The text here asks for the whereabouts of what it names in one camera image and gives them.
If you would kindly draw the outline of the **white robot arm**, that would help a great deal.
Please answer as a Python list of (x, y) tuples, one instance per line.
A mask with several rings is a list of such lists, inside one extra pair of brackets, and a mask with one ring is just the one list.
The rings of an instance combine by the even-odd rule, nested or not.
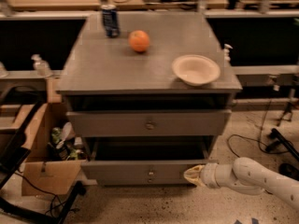
[(262, 166), (250, 158), (237, 158), (233, 164), (195, 165), (184, 172), (184, 178), (210, 189), (228, 188), (247, 195), (269, 191), (295, 210), (299, 210), (299, 182)]

